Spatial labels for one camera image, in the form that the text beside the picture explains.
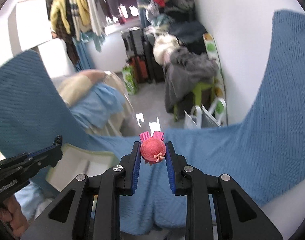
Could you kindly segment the left hand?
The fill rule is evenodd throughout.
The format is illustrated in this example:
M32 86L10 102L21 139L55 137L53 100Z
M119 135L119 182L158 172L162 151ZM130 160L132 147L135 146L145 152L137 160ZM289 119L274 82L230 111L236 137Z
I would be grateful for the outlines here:
M14 237L19 239L28 229L29 223L14 194L3 201L3 207L0 207L0 221L8 223Z

